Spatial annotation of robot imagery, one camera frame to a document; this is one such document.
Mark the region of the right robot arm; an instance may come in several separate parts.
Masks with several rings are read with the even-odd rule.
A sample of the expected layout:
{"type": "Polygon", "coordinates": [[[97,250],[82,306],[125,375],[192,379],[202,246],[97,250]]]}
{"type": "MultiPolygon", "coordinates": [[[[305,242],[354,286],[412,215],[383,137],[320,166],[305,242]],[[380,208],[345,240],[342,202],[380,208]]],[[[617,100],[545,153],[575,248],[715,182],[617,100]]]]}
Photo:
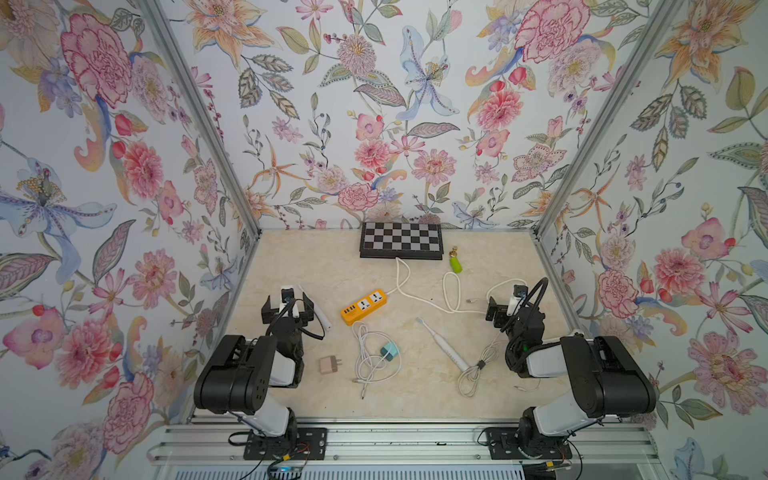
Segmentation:
{"type": "Polygon", "coordinates": [[[507,338],[504,360],[510,371],[521,378],[569,381],[565,394],[527,408],[518,421],[517,448],[532,458],[561,451],[576,432],[607,416],[650,413],[657,402],[655,388],[618,337],[575,333],[544,340],[540,303],[548,285],[543,277],[531,289],[519,286],[507,305],[489,297],[486,310],[486,320],[507,338]]]}

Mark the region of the orange power strip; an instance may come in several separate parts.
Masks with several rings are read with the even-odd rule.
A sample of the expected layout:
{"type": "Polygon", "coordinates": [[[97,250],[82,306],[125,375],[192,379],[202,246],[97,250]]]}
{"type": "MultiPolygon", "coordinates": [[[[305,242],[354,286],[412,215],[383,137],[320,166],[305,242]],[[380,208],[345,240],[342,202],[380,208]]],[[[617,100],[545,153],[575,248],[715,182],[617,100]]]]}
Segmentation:
{"type": "Polygon", "coordinates": [[[387,303],[388,297],[382,290],[375,290],[368,296],[350,304],[341,310],[340,314],[348,326],[361,321],[387,303]]]}

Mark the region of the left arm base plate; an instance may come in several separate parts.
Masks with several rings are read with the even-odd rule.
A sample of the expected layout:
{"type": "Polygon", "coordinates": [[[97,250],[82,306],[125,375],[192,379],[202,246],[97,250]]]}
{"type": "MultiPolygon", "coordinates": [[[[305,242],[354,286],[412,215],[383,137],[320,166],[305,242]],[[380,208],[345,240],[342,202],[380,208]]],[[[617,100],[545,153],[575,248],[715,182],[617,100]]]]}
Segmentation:
{"type": "Polygon", "coordinates": [[[251,431],[247,437],[243,459],[252,460],[324,460],[328,446],[326,428],[287,430],[280,437],[265,437],[251,431]]]}

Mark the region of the teal USB charger plug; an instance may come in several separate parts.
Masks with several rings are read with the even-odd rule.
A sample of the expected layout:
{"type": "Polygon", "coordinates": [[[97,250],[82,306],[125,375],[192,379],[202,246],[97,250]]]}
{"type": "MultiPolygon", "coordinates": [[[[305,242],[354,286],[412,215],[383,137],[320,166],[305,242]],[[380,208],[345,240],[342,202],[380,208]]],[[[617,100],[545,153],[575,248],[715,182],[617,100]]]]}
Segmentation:
{"type": "Polygon", "coordinates": [[[391,362],[399,355],[399,348],[393,341],[389,341],[381,347],[380,354],[385,361],[391,362]]]}

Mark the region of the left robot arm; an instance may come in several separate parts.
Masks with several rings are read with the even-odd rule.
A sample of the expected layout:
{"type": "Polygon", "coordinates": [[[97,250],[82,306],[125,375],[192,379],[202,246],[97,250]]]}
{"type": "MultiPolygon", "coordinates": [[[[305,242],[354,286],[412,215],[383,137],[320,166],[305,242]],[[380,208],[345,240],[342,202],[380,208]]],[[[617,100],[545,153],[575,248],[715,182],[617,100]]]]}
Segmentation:
{"type": "Polygon", "coordinates": [[[281,405],[269,389],[296,388],[304,372],[305,336],[314,319],[314,303],[291,288],[281,291],[278,308],[267,300],[261,309],[264,334],[247,339],[226,335],[199,375],[193,393],[195,407],[229,414],[266,440],[294,442],[298,436],[293,411],[281,405]]]}

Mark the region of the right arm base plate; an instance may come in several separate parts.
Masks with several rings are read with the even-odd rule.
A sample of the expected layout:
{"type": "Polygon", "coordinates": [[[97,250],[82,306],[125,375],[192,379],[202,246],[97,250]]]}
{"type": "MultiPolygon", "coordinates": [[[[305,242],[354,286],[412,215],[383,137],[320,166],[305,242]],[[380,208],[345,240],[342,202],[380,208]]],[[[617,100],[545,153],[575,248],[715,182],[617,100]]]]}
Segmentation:
{"type": "Polygon", "coordinates": [[[489,450],[492,460],[563,461],[573,457],[565,437],[544,436],[536,430],[489,427],[478,442],[489,450]]]}

